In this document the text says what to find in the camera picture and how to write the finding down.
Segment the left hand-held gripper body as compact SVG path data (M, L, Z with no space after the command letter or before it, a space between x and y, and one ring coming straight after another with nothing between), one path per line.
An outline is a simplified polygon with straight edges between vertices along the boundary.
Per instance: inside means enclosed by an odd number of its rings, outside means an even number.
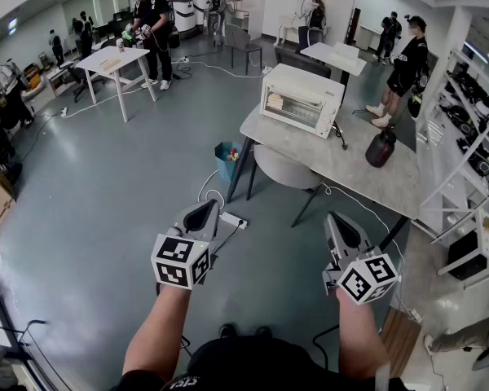
M201 283L211 267L217 231L187 233L171 226L159 234L151 255L156 281L187 290Z

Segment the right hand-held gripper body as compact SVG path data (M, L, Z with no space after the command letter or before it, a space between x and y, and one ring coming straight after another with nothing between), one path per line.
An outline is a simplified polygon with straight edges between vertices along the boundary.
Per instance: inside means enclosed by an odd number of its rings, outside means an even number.
M355 304L382 298L395 284L398 272L387 253L371 247L345 264L329 263L322 273L326 294L341 289Z

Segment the white toaster oven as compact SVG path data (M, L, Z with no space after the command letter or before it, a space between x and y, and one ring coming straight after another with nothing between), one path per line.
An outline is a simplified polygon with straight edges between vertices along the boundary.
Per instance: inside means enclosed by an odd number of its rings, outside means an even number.
M339 83L314 73L307 72L286 64L278 64L264 78L264 84L274 84L278 87L290 87L292 92L312 95L326 102L321 113L317 130L313 135L326 139L335 122L345 87Z

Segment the person's right forearm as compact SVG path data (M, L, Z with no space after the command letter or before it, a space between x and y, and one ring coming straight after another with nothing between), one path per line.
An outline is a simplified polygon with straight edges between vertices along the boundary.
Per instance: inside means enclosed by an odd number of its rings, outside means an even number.
M375 323L370 304L357 305L342 289L339 303L339 372L367 380L390 360Z

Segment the person's left forearm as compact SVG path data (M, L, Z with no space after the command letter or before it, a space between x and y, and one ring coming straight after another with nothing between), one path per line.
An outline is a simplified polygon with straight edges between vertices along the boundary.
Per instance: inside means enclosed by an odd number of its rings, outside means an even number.
M167 382L174 376L191 291L165 285L126 351L123 372L149 371Z

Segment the teal waste bin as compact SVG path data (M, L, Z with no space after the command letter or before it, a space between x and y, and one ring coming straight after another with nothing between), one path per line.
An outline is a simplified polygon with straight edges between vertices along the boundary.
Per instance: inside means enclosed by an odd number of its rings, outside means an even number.
M218 176L223 182L230 182L240 159L242 146L239 143L220 142L214 148L214 157L218 168Z

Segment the grey marble table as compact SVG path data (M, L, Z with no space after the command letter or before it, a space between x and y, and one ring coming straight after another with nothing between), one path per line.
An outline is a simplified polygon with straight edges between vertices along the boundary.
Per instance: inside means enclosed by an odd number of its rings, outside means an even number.
M250 148L254 143L261 143L411 221L417 220L421 206L421 185L416 153L398 141L388 161L376 168L367 162L365 152L380 130L354 115L342 112L337 123L348 145L347 149L342 148L337 136L319 138L263 116L259 107L255 107L240 127L245 141L232 175L226 202L231 202Z

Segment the wooden board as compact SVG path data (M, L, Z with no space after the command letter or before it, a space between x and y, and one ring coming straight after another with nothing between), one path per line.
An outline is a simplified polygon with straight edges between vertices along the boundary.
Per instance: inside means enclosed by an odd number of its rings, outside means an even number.
M415 347L421 325L393 307L385 318L381 340L390 359L391 377L400 377Z

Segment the grey round chair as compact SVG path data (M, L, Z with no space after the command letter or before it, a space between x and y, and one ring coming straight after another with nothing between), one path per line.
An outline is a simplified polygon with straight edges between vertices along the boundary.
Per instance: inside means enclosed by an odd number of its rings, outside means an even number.
M324 178L307 166L288 158L272 148L262 144L255 144L253 149L253 166L249 178L246 200L250 199L257 167L271 180L283 186L308 191L310 193L306 203L302 206L302 209L290 226L294 228L311 201L319 192L319 189L324 185Z

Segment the dark brown jug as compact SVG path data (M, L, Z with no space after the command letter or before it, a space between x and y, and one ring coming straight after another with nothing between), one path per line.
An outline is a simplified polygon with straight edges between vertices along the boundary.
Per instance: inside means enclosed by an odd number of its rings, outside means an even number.
M367 162L375 168L381 168L393 154L396 141L391 127L383 129L373 138L365 152Z

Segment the person's black shirt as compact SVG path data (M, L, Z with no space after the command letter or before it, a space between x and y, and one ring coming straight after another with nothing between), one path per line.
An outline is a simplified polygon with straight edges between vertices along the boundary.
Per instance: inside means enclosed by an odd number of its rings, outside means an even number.
M376 382L327 371L284 340L238 336L201 346L187 370L171 380L130 371L112 391L376 391Z

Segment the white shelf rack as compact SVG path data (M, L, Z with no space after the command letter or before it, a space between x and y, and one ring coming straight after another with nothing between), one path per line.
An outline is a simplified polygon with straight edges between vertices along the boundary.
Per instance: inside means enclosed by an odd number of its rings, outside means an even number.
M451 265L446 257L437 271L450 275L482 254L487 268L461 281L470 289L489 280L489 76L480 60L452 50L431 90L416 122L421 206L414 225L447 255L454 242L476 231L478 248Z

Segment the white standing desk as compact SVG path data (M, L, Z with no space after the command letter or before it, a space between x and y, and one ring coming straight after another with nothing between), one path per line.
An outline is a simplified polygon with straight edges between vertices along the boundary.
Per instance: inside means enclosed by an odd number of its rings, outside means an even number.
M301 54L341 70L340 83L345 89L347 89L350 75L358 77L367 64L359 57L357 47L341 42L336 42L334 46L317 42L301 50Z

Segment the black office chair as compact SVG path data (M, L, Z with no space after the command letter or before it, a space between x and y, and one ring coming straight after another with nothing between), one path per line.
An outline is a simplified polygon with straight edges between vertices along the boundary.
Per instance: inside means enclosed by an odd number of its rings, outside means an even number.
M275 48L275 57L278 64L286 64L324 78L329 79L332 74L331 68L322 62L280 47Z

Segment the white machine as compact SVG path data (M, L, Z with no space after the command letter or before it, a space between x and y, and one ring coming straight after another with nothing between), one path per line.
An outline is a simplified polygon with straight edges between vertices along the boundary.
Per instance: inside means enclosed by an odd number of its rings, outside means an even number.
M205 11L208 9L211 0L192 0L195 23L198 28L205 25Z
M193 0L168 0L174 12L174 26L181 39L192 38L197 33Z

